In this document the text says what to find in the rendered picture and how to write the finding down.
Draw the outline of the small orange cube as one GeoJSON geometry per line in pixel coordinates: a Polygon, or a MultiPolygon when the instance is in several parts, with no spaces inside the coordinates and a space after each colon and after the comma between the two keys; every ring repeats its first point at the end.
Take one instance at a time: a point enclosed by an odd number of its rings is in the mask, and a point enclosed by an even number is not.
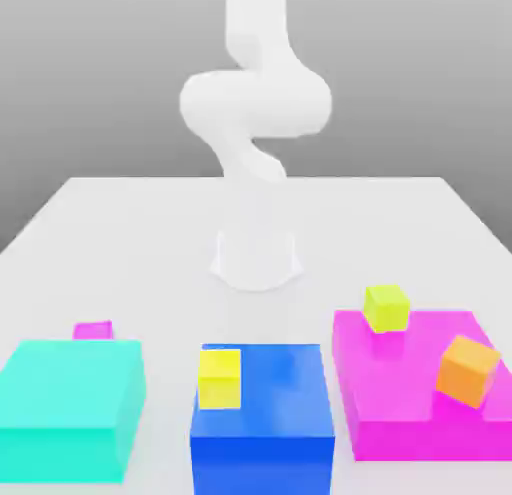
{"type": "Polygon", "coordinates": [[[494,383],[500,360],[494,348],[457,335],[441,356],[436,390],[478,409],[494,383]]]}

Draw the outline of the large magenta box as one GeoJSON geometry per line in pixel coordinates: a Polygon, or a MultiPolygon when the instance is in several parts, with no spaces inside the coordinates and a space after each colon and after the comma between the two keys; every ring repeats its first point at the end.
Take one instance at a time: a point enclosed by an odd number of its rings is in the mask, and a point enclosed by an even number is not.
{"type": "Polygon", "coordinates": [[[441,355],[463,335],[491,342],[472,312],[416,310],[376,334],[359,310],[334,314],[332,355],[357,461],[512,461],[512,372],[504,364],[473,409],[435,388],[441,355]]]}

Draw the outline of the small lime yellow cube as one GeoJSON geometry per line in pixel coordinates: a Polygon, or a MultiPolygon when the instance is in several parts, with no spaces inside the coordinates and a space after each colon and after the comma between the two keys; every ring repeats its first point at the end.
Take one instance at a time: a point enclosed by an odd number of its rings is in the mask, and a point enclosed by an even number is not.
{"type": "Polygon", "coordinates": [[[409,312],[410,300],[398,285],[366,288],[363,314],[374,333],[405,331],[409,312]]]}

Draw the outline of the small magenta cube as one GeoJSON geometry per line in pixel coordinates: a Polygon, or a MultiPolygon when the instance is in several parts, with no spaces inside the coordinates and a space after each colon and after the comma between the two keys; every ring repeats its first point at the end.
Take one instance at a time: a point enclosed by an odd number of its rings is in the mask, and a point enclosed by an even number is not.
{"type": "Polygon", "coordinates": [[[113,338],[111,321],[77,323],[72,334],[73,340],[112,340],[113,338]]]}

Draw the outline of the large cyan box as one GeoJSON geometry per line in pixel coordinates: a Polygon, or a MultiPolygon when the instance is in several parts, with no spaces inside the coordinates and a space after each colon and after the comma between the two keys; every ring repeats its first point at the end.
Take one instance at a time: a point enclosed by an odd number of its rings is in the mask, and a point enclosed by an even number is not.
{"type": "Polygon", "coordinates": [[[123,481],[146,397],[136,340],[24,340],[0,370],[0,483],[123,481]]]}

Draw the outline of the large blue box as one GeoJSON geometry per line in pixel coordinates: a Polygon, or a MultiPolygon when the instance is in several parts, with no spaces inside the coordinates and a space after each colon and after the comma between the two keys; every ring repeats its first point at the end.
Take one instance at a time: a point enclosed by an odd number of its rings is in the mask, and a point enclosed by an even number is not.
{"type": "Polygon", "coordinates": [[[240,344],[241,406],[194,408],[194,495],[330,495],[335,431],[317,344],[240,344]]]}

